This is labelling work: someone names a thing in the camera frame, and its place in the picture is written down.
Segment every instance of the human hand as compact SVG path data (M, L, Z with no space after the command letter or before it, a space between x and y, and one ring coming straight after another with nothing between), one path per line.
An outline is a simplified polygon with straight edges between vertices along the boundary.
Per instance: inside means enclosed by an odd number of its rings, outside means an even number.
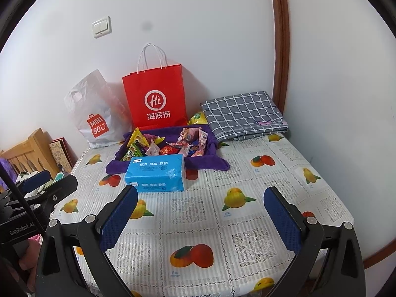
M30 271L30 275L26 285L27 288L29 288L32 292L34 292L37 261L41 246L36 240L28 239L28 242L29 242L29 246L27 247L23 257L19 260L19 266L22 270ZM12 274L12 276L16 281L19 281L19 275L15 271L15 269L9 267L9 272Z

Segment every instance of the white plastic bag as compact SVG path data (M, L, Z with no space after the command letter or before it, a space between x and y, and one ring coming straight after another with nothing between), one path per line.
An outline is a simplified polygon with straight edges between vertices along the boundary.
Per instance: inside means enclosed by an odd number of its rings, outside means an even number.
M124 140L123 134L131 131L129 112L98 69L69 91L65 105L91 147L114 145Z

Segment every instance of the blue tissue package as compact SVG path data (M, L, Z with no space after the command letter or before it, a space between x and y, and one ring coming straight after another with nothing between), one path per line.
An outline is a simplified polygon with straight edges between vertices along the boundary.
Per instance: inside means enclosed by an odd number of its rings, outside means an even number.
M184 191L184 176L181 154L133 157L125 182L138 192Z

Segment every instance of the white circular logo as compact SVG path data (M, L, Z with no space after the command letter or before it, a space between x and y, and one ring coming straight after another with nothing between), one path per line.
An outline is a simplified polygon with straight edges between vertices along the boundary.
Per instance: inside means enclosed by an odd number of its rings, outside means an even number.
M145 104L151 110L161 110L165 107L165 94L159 90L151 90L145 96Z

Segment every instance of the black rod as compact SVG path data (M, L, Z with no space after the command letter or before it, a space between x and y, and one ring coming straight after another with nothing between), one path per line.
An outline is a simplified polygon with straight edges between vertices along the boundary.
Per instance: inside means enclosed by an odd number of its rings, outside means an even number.
M12 194L15 195L19 203L22 205L28 216L32 219L34 225L36 226L37 230L40 232L42 237L45 237L45 230L42 227L41 223L37 219L37 217L34 215L33 211L31 210L29 204L26 202L25 198L21 194L21 192L18 190L17 186L15 183L11 180L9 177L8 173L5 171L3 165L0 164L0 178L4 181L6 186L11 190Z

